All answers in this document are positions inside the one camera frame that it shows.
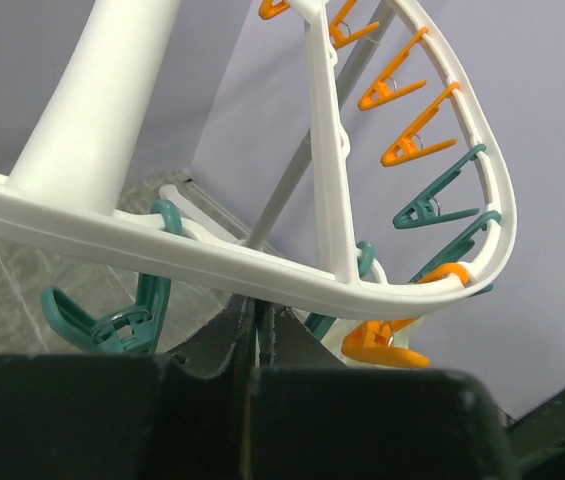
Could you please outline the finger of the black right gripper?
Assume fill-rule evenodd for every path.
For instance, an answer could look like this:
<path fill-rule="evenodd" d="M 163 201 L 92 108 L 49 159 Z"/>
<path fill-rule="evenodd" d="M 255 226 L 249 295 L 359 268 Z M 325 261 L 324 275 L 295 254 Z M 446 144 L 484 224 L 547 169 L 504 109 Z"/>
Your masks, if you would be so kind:
<path fill-rule="evenodd" d="M 565 388 L 506 433 L 522 479 L 565 479 Z"/>

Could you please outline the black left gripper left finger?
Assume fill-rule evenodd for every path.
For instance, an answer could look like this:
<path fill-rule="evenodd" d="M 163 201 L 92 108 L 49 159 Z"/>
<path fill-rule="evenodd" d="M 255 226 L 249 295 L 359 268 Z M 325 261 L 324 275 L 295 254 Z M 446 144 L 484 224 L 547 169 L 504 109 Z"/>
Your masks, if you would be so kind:
<path fill-rule="evenodd" d="M 236 479 L 255 303 L 161 354 L 0 354 L 0 479 Z"/>

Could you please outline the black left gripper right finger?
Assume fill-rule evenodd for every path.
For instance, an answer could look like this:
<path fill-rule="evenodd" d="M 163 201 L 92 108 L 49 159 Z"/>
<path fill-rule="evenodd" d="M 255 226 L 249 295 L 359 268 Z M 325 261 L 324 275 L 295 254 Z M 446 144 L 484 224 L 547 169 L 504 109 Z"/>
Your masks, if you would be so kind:
<path fill-rule="evenodd" d="M 513 479 L 484 385 L 457 370 L 348 367 L 284 307 L 258 306 L 253 479 Z"/>

